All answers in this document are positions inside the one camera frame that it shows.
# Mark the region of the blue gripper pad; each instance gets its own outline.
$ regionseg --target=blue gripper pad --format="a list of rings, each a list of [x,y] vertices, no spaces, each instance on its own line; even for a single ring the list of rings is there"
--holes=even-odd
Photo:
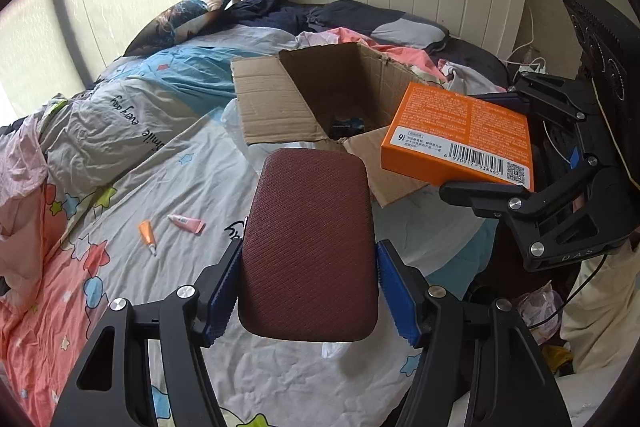
[[[420,287],[410,272],[415,268],[405,266],[390,241],[378,242],[376,256],[378,258],[378,282],[394,318],[396,328],[398,328],[398,333],[407,339],[411,346],[417,347],[424,334],[420,324],[425,300],[424,292],[427,290],[428,284],[420,275],[424,281],[424,286]]]
[[[210,347],[221,337],[238,300],[242,242],[233,240],[219,263],[207,266],[195,283],[200,292],[193,332]]]

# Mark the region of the pink tube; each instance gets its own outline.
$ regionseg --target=pink tube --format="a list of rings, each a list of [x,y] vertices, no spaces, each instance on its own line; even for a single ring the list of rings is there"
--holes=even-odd
[[[172,223],[181,229],[191,233],[199,233],[204,228],[204,221],[194,217],[180,216],[179,214],[169,214],[167,216]]]

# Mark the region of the pillow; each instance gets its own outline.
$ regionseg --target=pillow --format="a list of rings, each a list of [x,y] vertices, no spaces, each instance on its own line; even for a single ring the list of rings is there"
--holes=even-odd
[[[212,23],[230,0],[182,0],[163,11],[131,41],[124,57],[152,55],[196,35]]]
[[[442,49],[449,39],[449,30],[428,19],[351,0],[317,6],[309,12],[307,21],[315,31],[343,27],[379,44],[407,46],[427,53]]]
[[[451,38],[444,49],[429,53],[434,64],[440,59],[448,60],[461,66],[467,66],[492,81],[496,86],[507,89],[509,74],[502,61],[494,54],[479,48],[471,42]]]

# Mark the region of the qr code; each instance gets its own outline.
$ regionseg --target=qr code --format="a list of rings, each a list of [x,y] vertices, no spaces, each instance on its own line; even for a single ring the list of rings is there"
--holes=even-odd
[[[524,167],[507,162],[507,179],[510,182],[524,185]]]

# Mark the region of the tube of cream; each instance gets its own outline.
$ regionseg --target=tube of cream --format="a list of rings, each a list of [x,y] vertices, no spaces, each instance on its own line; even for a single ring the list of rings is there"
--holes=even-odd
[[[201,219],[180,216],[178,214],[169,214],[167,217],[171,219],[174,225],[191,233],[199,233],[200,230],[204,228],[204,221]]]
[[[151,228],[151,221],[145,219],[138,225],[138,230],[140,230],[140,235],[145,245],[148,246],[153,255],[156,255],[156,238],[154,237],[154,230]]]

